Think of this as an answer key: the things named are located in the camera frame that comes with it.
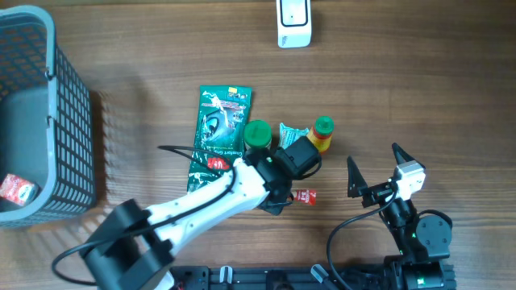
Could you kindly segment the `red small sachet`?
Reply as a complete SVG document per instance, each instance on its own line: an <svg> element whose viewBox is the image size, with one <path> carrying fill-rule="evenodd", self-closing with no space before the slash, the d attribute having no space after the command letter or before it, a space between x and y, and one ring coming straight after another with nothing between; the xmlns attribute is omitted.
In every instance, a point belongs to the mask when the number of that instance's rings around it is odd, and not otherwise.
<svg viewBox="0 0 516 290"><path fill-rule="evenodd" d="M293 199L307 205L316 205L317 192L312 189L298 189L293 191Z"/></svg>

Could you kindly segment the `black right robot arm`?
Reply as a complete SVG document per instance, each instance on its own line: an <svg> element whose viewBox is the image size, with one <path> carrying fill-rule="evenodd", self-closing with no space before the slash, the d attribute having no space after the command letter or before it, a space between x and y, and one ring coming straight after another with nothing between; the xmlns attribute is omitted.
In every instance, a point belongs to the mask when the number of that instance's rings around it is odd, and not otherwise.
<svg viewBox="0 0 516 290"><path fill-rule="evenodd" d="M373 206L393 236L399 254L378 267L383 289L451 289L456 286L450 267L452 220L435 209L417 211L411 197L422 190L426 167L392 144L396 167L384 183L369 186L352 157L347 158L347 195Z"/></svg>

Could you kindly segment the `green lid small jar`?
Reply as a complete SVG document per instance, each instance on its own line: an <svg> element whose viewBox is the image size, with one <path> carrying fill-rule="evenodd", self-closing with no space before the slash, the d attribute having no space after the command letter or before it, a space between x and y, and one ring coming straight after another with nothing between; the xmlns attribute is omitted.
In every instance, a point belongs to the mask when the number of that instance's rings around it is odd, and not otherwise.
<svg viewBox="0 0 516 290"><path fill-rule="evenodd" d="M252 120L243 129L243 141L247 150L270 148L272 138L272 128L264 120Z"/></svg>

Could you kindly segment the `sriracha sauce bottle green cap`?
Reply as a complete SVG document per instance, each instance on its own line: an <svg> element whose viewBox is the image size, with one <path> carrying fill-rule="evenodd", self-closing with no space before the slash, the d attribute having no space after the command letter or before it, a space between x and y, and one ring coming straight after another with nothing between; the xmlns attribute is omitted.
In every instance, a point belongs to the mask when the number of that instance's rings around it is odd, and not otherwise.
<svg viewBox="0 0 516 290"><path fill-rule="evenodd" d="M314 144L322 154L326 152L330 145L332 134L335 129L334 121L329 116L317 118L314 125L310 128L306 137Z"/></svg>

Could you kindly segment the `light teal tissue pack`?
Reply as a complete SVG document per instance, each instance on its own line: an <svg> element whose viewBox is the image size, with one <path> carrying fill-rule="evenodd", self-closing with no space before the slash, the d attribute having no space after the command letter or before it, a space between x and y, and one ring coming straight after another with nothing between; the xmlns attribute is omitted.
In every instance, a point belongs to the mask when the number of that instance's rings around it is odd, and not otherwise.
<svg viewBox="0 0 516 290"><path fill-rule="evenodd" d="M309 129L296 129L286 126L283 122L279 126L280 138L278 146L286 149L291 144L295 143L300 137L306 136L309 133Z"/></svg>

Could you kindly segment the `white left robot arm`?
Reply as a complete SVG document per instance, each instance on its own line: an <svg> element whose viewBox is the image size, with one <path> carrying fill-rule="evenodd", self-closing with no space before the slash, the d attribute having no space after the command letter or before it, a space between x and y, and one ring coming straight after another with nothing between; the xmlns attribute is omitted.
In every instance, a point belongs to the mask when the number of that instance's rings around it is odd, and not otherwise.
<svg viewBox="0 0 516 290"><path fill-rule="evenodd" d="M54 258L52 273L74 283L57 265L78 254L99 289L173 288L170 269L188 243L244 211L280 214L290 204L292 183L321 167L322 157L306 137L287 148L250 149L217 180L183 197L146 209L133 199L117 205L86 242Z"/></svg>

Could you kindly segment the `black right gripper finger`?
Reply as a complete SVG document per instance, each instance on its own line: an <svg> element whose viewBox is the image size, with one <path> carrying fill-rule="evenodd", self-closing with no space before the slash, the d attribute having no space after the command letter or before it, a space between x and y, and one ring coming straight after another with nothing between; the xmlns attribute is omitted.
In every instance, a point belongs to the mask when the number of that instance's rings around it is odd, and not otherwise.
<svg viewBox="0 0 516 290"><path fill-rule="evenodd" d="M363 193L368 189L368 185L351 156L347 158L347 172L347 196L351 198L362 197Z"/></svg>
<svg viewBox="0 0 516 290"><path fill-rule="evenodd" d="M408 154L401 146L397 143L392 144L392 150L394 158L397 162L397 166L400 168L408 168L409 166L416 166L424 168L424 165L418 162L413 156Z"/></svg>

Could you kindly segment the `green 3M gloves packet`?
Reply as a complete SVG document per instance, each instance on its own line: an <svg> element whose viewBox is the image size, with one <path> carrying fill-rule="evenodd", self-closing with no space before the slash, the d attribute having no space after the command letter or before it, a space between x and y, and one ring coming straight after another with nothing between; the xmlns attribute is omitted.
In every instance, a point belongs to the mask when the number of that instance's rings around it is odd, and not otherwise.
<svg viewBox="0 0 516 290"><path fill-rule="evenodd" d="M207 185L230 169L245 152L243 129L252 106L252 89L245 86L202 85L187 192Z"/></svg>

